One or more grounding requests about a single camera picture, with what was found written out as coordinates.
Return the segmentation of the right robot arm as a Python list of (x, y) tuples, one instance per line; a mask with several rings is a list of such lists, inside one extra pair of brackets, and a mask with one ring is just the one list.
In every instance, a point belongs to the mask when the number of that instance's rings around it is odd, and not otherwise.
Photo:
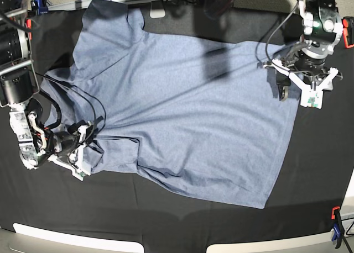
[(1, 0), (1, 107), (10, 107), (10, 126), (27, 169), (50, 161), (82, 178), (91, 173), (84, 148), (94, 124), (56, 131), (63, 115), (58, 103), (40, 90), (32, 59), (32, 33), (38, 26), (32, 25), (28, 9), (40, 13), (41, 2)]

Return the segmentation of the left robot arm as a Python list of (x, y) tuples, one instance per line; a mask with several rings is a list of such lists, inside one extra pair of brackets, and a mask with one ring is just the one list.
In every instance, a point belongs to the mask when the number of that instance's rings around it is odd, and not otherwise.
[(280, 101), (288, 98), (289, 87), (301, 90), (305, 107), (320, 108), (324, 91), (333, 89), (336, 68), (325, 67), (326, 58), (340, 42), (343, 25), (335, 0), (297, 0), (303, 33), (288, 53), (279, 59), (277, 86)]

